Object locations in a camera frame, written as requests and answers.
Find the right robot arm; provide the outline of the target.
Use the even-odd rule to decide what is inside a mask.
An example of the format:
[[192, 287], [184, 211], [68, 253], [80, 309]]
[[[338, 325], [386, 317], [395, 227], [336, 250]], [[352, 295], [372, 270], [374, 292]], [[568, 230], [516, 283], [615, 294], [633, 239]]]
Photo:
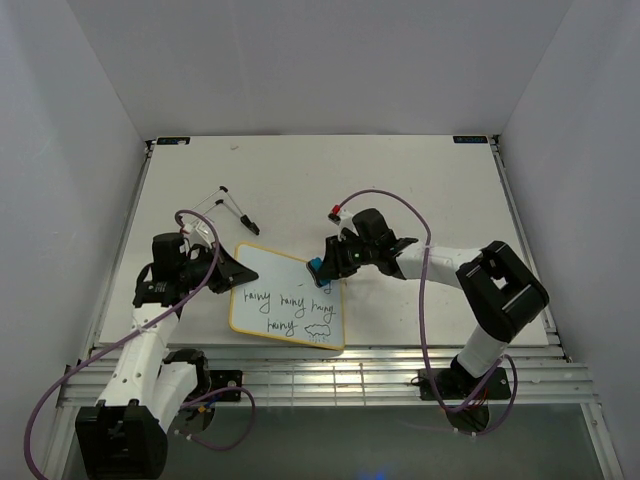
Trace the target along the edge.
[[441, 399], [483, 395], [506, 348], [549, 304], [545, 287], [503, 241], [476, 249], [431, 247], [397, 236], [374, 208], [355, 215], [335, 208], [329, 218], [338, 232], [326, 238], [323, 257], [307, 264], [316, 286], [374, 266], [387, 277], [464, 294], [476, 326], [450, 366], [432, 377], [432, 391]]

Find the aluminium rail frame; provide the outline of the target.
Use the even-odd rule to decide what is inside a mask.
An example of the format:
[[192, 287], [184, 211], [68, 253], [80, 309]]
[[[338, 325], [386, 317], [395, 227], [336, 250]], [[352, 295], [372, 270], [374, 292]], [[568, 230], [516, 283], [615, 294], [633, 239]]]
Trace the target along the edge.
[[[194, 172], [194, 180], [180, 182], [176, 199], [197, 203], [217, 189], [253, 198], [265, 188], [278, 168], [316, 173], [324, 201], [345, 197], [347, 182], [362, 169], [369, 186], [384, 180], [415, 205], [426, 205], [431, 195], [442, 195], [447, 178], [465, 172], [472, 184], [449, 194], [433, 218], [445, 235], [458, 240], [482, 237], [490, 231], [513, 241], [526, 263], [532, 262], [515, 201], [500, 155], [499, 140], [488, 144], [455, 144], [454, 135], [320, 135], [320, 136], [191, 136], [189, 145], [147, 148], [142, 181], [137, 188], [118, 259], [109, 279], [108, 295], [100, 307], [91, 348], [96, 361], [71, 378], [58, 393], [54, 440], [45, 471], [60, 478], [71, 444], [73, 420], [106, 383], [117, 355], [108, 347], [120, 325], [115, 302], [123, 295], [123, 275], [147, 223], [142, 214], [150, 202], [164, 205], [163, 188], [171, 174]], [[273, 341], [241, 342], [205, 332], [204, 317], [188, 321], [179, 346], [197, 346], [218, 367], [241, 369], [257, 403], [265, 408], [417, 406], [420, 398], [409, 374], [420, 366], [421, 353], [409, 341], [409, 329], [375, 342], [351, 335], [343, 352], [334, 353]]]

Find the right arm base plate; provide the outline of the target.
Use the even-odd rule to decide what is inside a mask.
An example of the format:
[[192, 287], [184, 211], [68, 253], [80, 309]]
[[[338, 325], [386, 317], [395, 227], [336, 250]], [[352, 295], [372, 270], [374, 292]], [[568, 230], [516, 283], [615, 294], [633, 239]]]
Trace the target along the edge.
[[[468, 377], [450, 368], [434, 369], [432, 377], [443, 400], [464, 400], [476, 388], [479, 379]], [[420, 369], [410, 380], [410, 384], [419, 389], [422, 400], [435, 400], [426, 369]], [[474, 397], [475, 400], [508, 400], [511, 388], [506, 370], [498, 367], [489, 377], [483, 389]]]

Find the right blue table label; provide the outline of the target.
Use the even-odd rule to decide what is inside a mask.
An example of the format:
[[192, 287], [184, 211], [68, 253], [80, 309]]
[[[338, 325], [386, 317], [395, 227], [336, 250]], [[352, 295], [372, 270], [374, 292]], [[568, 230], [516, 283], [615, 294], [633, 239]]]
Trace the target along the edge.
[[488, 144], [489, 140], [484, 135], [454, 135], [455, 144]]

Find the left blue table label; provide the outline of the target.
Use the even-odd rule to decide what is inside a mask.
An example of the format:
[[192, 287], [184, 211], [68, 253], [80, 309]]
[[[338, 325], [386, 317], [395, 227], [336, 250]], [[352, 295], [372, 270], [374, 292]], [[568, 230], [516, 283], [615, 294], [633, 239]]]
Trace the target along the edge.
[[156, 140], [157, 146], [183, 146], [189, 145], [190, 137], [159, 137]]

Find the blue whiteboard eraser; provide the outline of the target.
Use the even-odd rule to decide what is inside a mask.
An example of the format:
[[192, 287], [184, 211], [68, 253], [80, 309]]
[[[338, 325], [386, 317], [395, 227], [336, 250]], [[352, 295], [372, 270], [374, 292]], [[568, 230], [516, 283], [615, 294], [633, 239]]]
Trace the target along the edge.
[[310, 273], [313, 283], [317, 288], [324, 288], [331, 284], [331, 279], [325, 279], [320, 275], [320, 270], [323, 265], [323, 260], [320, 257], [315, 257], [306, 263], [306, 268]]

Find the blue table label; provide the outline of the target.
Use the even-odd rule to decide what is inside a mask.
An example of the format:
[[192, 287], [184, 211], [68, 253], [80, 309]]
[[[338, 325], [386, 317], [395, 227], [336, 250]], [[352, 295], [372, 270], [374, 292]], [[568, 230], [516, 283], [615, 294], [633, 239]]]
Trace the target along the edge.
[[454, 135], [455, 144], [488, 144], [489, 140], [484, 135]]
[[190, 137], [159, 137], [156, 140], [157, 146], [183, 146], [189, 145]]

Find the yellow framed whiteboard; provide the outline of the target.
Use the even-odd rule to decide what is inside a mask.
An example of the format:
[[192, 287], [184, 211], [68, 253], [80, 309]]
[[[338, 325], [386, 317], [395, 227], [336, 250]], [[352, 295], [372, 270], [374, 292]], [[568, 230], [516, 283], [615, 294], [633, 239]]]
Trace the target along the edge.
[[346, 345], [344, 286], [315, 285], [302, 259], [240, 243], [235, 259], [258, 278], [231, 290], [229, 326], [236, 332], [341, 351]]

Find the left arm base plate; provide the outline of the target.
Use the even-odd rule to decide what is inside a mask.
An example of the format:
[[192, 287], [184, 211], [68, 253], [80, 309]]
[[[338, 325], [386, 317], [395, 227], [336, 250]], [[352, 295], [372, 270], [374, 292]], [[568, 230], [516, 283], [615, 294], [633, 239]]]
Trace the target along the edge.
[[206, 404], [214, 404], [216, 402], [239, 402], [242, 393], [239, 391], [231, 391], [231, 387], [242, 387], [244, 374], [241, 370], [210, 370], [210, 391], [218, 391], [226, 388], [225, 392], [218, 393], [205, 400]]

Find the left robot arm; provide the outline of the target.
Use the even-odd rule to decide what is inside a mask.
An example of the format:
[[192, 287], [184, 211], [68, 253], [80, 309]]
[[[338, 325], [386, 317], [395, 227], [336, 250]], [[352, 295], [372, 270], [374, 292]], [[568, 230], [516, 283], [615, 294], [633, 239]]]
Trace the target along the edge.
[[209, 370], [203, 351], [171, 351], [169, 339], [181, 301], [205, 285], [215, 294], [258, 279], [215, 243], [189, 244], [163, 233], [151, 244], [152, 261], [136, 279], [132, 339], [95, 405], [79, 410], [75, 431], [91, 479], [157, 479], [168, 455], [168, 430], [183, 404], [212, 418], [217, 401], [244, 394], [240, 380]]

